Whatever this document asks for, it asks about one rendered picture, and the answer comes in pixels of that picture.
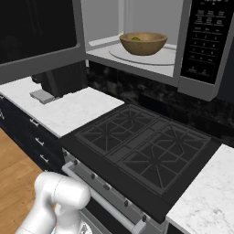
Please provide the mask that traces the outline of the oven with knobs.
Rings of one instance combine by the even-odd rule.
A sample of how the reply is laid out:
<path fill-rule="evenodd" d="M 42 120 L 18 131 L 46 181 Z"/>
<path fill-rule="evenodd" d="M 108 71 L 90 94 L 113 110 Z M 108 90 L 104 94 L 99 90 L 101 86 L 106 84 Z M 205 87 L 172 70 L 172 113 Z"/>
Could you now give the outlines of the oven with knobs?
<path fill-rule="evenodd" d="M 136 224 L 140 219 L 146 223 L 146 229 L 143 234 L 167 234 L 169 223 L 166 220 L 162 224 L 158 224 L 128 198 L 71 155 L 67 150 L 62 150 L 62 152 L 65 162 L 73 163 L 71 170 L 83 179 L 88 186 L 91 186 L 96 190 L 102 197 L 131 220 L 132 223 Z"/>

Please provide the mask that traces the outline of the grey microwave oven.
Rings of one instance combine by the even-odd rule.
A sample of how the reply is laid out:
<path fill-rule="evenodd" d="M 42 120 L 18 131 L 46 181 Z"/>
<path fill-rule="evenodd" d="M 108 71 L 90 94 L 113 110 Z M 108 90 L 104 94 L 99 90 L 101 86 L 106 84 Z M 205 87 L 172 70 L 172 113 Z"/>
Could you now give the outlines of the grey microwave oven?
<path fill-rule="evenodd" d="M 234 0 L 81 0 L 86 58 L 211 101 L 225 79 L 234 39 Z M 135 56 L 120 36 L 168 36 L 152 56 Z"/>

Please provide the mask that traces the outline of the dark drawer cabinet run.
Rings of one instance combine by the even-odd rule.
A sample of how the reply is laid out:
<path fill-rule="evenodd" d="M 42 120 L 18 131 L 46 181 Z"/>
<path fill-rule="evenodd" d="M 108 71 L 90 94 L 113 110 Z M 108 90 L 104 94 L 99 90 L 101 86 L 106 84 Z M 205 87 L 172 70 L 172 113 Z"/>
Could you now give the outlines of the dark drawer cabinet run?
<path fill-rule="evenodd" d="M 0 94 L 0 128 L 42 170 L 63 174 L 65 164 L 58 137 Z"/>

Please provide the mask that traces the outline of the wooden bowl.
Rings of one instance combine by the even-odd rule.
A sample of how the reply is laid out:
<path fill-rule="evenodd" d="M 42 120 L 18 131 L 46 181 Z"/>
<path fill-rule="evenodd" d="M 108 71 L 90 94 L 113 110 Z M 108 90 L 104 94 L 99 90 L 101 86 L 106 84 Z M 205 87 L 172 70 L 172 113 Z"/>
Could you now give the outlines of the wooden bowl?
<path fill-rule="evenodd" d="M 132 55 L 151 56 L 157 53 L 166 43 L 167 36 L 152 32 L 133 32 L 119 36 L 122 46 Z"/>

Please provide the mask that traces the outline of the black gas hob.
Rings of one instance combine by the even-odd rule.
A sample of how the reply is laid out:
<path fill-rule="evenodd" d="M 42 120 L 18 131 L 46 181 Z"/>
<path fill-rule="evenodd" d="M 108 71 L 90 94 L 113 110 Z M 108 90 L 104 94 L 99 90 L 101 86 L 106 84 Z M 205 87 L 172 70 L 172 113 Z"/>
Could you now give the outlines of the black gas hob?
<path fill-rule="evenodd" d="M 61 146 L 158 223 L 220 141 L 145 108 L 123 104 L 62 136 Z"/>

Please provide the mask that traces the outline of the black glass microwave door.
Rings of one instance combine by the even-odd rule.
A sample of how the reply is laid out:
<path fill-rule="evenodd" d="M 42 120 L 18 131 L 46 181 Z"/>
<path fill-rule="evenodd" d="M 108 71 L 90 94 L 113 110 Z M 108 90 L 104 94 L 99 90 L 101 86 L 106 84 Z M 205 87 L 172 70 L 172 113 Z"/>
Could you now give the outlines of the black glass microwave door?
<path fill-rule="evenodd" d="M 0 0 L 0 85 L 85 56 L 81 0 Z"/>

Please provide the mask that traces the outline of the black coffee machine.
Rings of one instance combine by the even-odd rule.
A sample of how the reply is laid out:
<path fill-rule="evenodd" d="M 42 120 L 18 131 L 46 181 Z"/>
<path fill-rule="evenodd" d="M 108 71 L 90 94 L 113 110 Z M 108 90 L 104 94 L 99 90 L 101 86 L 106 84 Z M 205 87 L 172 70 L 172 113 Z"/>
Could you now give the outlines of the black coffee machine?
<path fill-rule="evenodd" d="M 85 61 L 33 75 L 32 80 L 41 85 L 41 90 L 31 92 L 30 96 L 42 104 L 88 87 Z"/>

